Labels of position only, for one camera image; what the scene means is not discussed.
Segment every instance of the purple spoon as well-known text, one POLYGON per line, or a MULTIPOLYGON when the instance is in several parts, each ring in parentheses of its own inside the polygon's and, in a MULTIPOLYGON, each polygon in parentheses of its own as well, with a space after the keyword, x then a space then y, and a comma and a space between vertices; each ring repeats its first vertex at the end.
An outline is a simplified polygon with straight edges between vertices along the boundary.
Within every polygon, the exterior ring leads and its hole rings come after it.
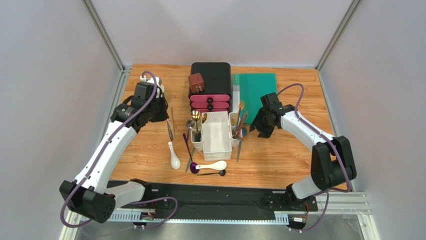
POLYGON ((197 164, 193 161, 193 156, 191 156, 190 147, 188 146, 188 139, 185 133, 183 134, 183 139, 185 140, 186 149, 188 149, 189 157, 191 158, 191 165, 189 165, 189 170, 191 170, 191 173, 197 174, 200 170, 195 168, 197 164))

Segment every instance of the gold spoon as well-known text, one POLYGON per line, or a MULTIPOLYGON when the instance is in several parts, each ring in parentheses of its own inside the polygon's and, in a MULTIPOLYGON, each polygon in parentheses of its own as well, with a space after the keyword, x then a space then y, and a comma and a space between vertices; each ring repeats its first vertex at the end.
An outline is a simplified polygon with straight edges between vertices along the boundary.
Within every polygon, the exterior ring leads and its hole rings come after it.
POLYGON ((201 123, 203 124, 207 120, 207 113, 204 113, 204 115, 201 118, 201 123))
POLYGON ((192 110, 191 118, 195 121, 196 132, 198 133, 198 120, 200 120, 201 113, 198 110, 192 110))

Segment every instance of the pink drawer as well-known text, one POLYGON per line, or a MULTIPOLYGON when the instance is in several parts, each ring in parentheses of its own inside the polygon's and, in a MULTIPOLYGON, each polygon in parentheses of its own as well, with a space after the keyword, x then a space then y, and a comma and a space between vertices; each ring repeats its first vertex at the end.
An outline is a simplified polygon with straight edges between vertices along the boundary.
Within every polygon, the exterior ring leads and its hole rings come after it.
POLYGON ((231 97, 227 94, 195 94, 189 97, 193 102, 205 102, 205 103, 214 103, 214 102, 228 102, 231 97))
POLYGON ((230 104, 227 102, 202 102, 202 101, 195 101, 191 103, 191 107, 195 109, 208 109, 208 106, 211 105, 213 109, 227 109, 230 107, 230 104))
POLYGON ((198 111, 201 113, 201 114, 203 114, 203 113, 209 113, 209 112, 228 112, 229 113, 229 111, 228 111, 228 109, 213 109, 213 110, 211 110, 211 111, 209 111, 208 109, 204 109, 204 108, 199 108, 198 109, 198 111))

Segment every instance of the brown small box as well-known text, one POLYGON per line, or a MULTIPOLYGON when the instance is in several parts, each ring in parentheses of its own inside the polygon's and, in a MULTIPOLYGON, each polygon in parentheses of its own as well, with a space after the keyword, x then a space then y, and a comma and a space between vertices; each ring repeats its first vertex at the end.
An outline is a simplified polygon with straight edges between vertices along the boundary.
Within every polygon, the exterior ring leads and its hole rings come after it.
POLYGON ((194 73, 188 76, 189 87, 193 93, 204 91, 204 80, 201 73, 194 73))

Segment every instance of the black spoon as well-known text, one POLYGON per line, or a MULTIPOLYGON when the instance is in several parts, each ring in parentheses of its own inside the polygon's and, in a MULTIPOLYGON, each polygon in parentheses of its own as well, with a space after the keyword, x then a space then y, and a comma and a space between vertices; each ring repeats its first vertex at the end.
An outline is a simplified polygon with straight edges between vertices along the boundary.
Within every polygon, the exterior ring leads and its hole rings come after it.
POLYGON ((220 170, 219 172, 212 172, 212 173, 203 173, 203 174, 197 174, 197 176, 206 176, 206 175, 212 175, 212 174, 219 174, 220 176, 225 176, 227 174, 227 171, 220 170))

